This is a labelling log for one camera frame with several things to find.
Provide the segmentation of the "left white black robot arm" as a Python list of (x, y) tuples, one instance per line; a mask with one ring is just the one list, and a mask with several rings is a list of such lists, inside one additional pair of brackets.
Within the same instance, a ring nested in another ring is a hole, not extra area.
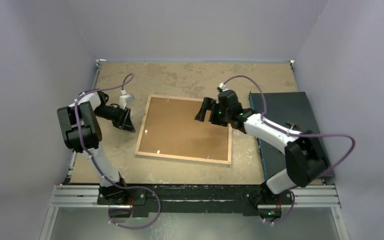
[(99, 177), (100, 195), (122, 205), (129, 199), (128, 186), (104, 151), (97, 118), (111, 121), (119, 130), (134, 133), (136, 129), (126, 103), (108, 104), (108, 100), (109, 96), (97, 89), (82, 92), (74, 103), (56, 112), (64, 144), (88, 158)]

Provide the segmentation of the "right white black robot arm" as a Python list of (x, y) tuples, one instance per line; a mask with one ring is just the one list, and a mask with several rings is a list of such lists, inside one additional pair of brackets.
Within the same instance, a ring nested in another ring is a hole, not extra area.
[(196, 121), (203, 122), (210, 112), (209, 122), (222, 127), (232, 127), (270, 144), (284, 155), (285, 168), (274, 174), (261, 187), (260, 196), (268, 204), (280, 198), (283, 191), (306, 187), (328, 168), (327, 155), (312, 132), (302, 133), (279, 125), (252, 108), (243, 108), (237, 94), (221, 90), (216, 99), (203, 98)]

